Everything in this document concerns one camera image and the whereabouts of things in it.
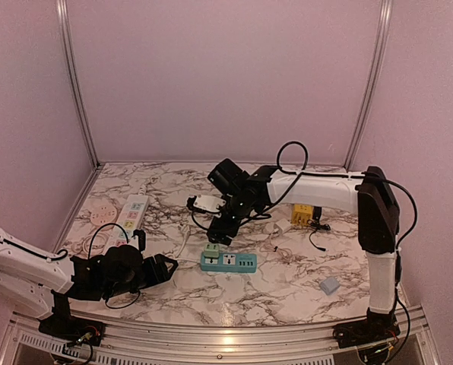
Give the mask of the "green usb charger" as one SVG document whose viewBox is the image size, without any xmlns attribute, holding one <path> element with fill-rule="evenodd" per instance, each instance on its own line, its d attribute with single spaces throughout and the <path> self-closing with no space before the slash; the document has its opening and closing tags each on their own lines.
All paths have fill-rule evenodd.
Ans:
<svg viewBox="0 0 453 365">
<path fill-rule="evenodd" d="M 203 254 L 207 259 L 218 259 L 220 255 L 219 245 L 216 243 L 207 243 L 204 247 Z"/>
</svg>

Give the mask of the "teal power strip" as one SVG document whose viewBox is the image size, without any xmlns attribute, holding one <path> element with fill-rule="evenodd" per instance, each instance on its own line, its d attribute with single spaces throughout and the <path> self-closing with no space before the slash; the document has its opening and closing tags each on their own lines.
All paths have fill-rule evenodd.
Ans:
<svg viewBox="0 0 453 365">
<path fill-rule="evenodd" d="M 207 258 L 201 254 L 202 271 L 253 274 L 257 271 L 257 255 L 251 253 L 220 252 L 217 258 Z"/>
</svg>

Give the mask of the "light blue usb charger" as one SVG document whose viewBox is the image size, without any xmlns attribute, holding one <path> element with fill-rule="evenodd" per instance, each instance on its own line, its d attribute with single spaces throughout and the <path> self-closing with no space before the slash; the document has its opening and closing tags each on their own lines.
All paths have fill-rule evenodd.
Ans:
<svg viewBox="0 0 453 365">
<path fill-rule="evenodd" d="M 324 279 L 319 283 L 321 290 L 327 295 L 332 295 L 340 287 L 339 281 L 334 277 Z"/>
</svg>

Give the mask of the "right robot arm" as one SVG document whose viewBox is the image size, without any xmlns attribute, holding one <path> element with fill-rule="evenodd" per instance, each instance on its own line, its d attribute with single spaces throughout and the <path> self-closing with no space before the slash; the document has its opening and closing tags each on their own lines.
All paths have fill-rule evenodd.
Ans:
<svg viewBox="0 0 453 365">
<path fill-rule="evenodd" d="M 208 180 L 225 203 L 206 229 L 212 243 L 230 245 L 239 228 L 279 204 L 303 204 L 356 214 L 358 242 L 369 263 L 369 308 L 360 334 L 374 341 L 393 324 L 401 259 L 400 206 L 392 190 L 406 189 L 370 166 L 357 173 L 285 170 L 280 163 L 247 173 L 230 159 L 221 161 Z"/>
</svg>

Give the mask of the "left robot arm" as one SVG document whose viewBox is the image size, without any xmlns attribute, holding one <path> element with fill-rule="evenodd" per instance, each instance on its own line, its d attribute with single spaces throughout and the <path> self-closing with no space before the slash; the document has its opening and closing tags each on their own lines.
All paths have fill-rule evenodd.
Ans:
<svg viewBox="0 0 453 365">
<path fill-rule="evenodd" d="M 79 321 L 59 299 L 107 301 L 121 294 L 167 282 L 179 263 L 162 254 L 147 258 L 141 246 L 124 244 L 105 254 L 82 259 L 66 250 L 56 254 L 24 243 L 0 228 L 0 292 L 16 309 L 38 320 L 49 318 L 63 338 L 79 332 Z"/>
</svg>

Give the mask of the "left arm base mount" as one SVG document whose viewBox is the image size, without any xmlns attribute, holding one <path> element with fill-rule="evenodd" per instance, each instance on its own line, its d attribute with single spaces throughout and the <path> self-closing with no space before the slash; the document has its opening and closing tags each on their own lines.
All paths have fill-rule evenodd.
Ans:
<svg viewBox="0 0 453 365">
<path fill-rule="evenodd" d="M 66 319 L 50 316 L 47 319 L 40 320 L 39 324 L 41 333 L 66 340 L 67 342 L 77 343 L 79 338 L 91 333 L 91 338 L 87 341 L 92 346 L 100 345 L 104 329 L 105 324 L 103 322 L 73 316 Z"/>
</svg>

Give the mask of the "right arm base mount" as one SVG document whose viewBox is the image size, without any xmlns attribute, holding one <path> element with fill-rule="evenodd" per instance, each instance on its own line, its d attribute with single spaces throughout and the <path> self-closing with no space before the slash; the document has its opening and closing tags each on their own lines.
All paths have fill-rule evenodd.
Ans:
<svg viewBox="0 0 453 365">
<path fill-rule="evenodd" d="M 339 348 L 350 348 L 396 338 L 401 333 L 397 322 L 369 321 L 362 319 L 337 324 L 333 329 L 333 338 Z"/>
</svg>

